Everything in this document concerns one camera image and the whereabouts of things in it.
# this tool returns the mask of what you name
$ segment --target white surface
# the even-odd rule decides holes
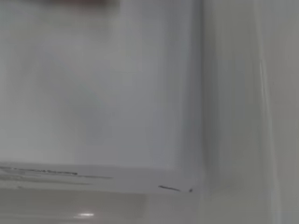
[[[193,188],[201,127],[192,3],[122,0],[107,12],[2,2],[21,15],[1,21],[0,164],[113,177],[86,189]]]
[[[204,21],[209,184],[197,223],[272,223],[253,2],[205,1]]]
[[[298,12],[298,1],[257,1],[279,224],[299,221]]]
[[[0,190],[3,224],[141,224],[146,206],[142,195],[103,192]],[[90,212],[93,217],[78,214]]]

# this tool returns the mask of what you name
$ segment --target white wall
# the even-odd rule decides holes
[[[278,222],[299,221],[299,2],[257,1],[275,159]]]
[[[199,223],[271,223],[253,1],[205,1],[205,142]]]

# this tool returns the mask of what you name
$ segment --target white box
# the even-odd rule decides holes
[[[12,75],[3,100],[2,186],[191,191],[201,171],[192,4],[45,9],[26,74]]]

